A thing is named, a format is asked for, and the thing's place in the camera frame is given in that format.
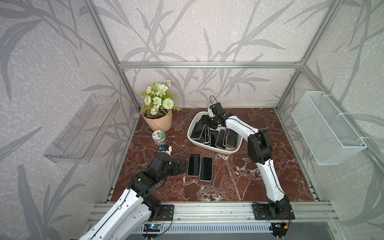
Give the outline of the phone with pink case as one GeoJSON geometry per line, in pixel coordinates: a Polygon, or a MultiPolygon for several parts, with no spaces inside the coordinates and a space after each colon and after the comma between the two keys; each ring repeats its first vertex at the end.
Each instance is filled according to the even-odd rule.
{"type": "Polygon", "coordinates": [[[188,162],[188,176],[197,177],[200,175],[201,155],[190,154],[188,162]]]}

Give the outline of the phone with light blue case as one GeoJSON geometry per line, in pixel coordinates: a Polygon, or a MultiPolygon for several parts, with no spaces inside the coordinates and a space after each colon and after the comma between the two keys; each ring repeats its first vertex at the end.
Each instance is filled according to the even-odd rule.
{"type": "Polygon", "coordinates": [[[211,182],[213,180],[213,158],[202,157],[200,180],[203,182],[211,182]]]}

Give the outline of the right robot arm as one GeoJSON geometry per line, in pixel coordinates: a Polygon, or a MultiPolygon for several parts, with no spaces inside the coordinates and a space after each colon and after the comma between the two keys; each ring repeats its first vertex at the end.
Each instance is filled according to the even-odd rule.
{"type": "Polygon", "coordinates": [[[237,116],[226,113],[220,103],[208,108],[214,127],[226,127],[240,135],[248,144],[248,157],[258,167],[267,191],[267,203],[254,202],[252,208],[256,220],[293,220],[292,206],[283,191],[272,159],[273,149],[269,134],[240,120],[237,116]]]}

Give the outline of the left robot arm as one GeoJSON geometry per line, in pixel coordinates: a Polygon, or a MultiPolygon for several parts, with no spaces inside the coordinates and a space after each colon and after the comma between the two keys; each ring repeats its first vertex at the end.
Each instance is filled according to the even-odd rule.
{"type": "Polygon", "coordinates": [[[143,172],[133,176],[119,200],[81,240],[125,240],[139,225],[157,217],[161,202],[152,196],[161,181],[186,172],[187,161],[157,153],[143,172]]]}

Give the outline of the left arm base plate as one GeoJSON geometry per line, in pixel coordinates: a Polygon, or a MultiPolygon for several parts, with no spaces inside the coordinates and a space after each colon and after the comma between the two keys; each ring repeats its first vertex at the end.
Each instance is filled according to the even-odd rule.
{"type": "Polygon", "coordinates": [[[149,221],[171,221],[174,218],[175,205],[159,205],[152,210],[149,221]]]}

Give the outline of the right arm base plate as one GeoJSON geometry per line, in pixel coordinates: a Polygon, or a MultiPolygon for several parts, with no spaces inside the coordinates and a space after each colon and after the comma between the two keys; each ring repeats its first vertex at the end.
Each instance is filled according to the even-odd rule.
{"type": "Polygon", "coordinates": [[[268,203],[261,204],[253,202],[251,205],[255,220],[295,220],[295,214],[289,203],[268,203]]]}

